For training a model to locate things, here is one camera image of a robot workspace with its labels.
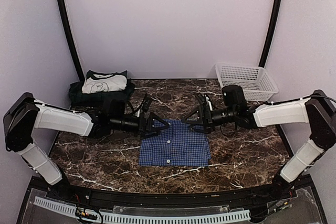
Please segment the blue checkered shirt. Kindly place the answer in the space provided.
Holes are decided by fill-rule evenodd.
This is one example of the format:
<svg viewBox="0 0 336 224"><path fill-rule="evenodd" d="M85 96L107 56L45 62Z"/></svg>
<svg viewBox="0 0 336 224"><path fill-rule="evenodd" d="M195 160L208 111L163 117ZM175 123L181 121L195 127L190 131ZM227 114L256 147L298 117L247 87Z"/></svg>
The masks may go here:
<svg viewBox="0 0 336 224"><path fill-rule="evenodd" d="M141 141L139 165L148 166L207 166L211 159L208 138L178 120L166 120L169 128L157 136Z"/></svg>

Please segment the white and green raglan shirt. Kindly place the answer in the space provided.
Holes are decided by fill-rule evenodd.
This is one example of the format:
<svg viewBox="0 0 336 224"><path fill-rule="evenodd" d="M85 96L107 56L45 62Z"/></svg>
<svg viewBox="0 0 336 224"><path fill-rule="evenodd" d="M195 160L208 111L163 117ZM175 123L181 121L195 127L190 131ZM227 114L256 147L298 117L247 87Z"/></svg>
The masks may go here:
<svg viewBox="0 0 336 224"><path fill-rule="evenodd" d="M81 88L84 94L122 91L127 86L127 71L121 73L97 73L89 70Z"/></svg>

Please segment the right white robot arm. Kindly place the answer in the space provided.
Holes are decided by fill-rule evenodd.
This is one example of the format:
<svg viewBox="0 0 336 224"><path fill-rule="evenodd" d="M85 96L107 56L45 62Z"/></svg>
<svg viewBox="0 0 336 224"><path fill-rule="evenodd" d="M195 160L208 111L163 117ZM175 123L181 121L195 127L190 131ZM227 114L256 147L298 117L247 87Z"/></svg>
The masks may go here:
<svg viewBox="0 0 336 224"><path fill-rule="evenodd" d="M222 94L225 108L215 109L207 95L197 93L198 106L182 122L191 130L205 134L228 123L247 130L289 124L310 127L307 141L273 177L268 187L268 195L273 200L286 194L297 178L335 145L335 99L322 90L302 98L256 106L248 105L240 86L225 86Z"/></svg>

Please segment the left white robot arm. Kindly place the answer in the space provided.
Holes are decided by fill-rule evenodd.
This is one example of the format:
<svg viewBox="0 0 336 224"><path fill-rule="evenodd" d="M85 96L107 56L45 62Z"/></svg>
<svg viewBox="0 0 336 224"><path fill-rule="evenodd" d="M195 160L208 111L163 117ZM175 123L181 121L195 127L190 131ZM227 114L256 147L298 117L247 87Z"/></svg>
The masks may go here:
<svg viewBox="0 0 336 224"><path fill-rule="evenodd" d="M74 197L61 169L42 151L32 137L33 130L47 129L79 136L100 138L113 131L124 131L142 139L157 136L170 124L149 112L152 98L145 95L138 108L126 113L126 102L106 99L95 111L60 108L24 93L3 116L5 147L25 160L63 201Z"/></svg>

